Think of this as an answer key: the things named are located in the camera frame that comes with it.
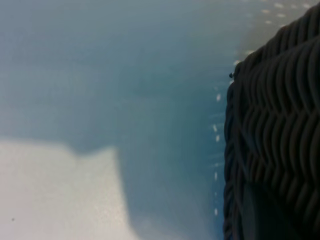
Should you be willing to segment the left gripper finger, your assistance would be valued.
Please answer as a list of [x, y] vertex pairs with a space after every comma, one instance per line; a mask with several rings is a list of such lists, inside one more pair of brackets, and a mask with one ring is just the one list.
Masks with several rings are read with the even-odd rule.
[[297, 218], [272, 192], [258, 183], [246, 183], [241, 214], [245, 240], [302, 240]]

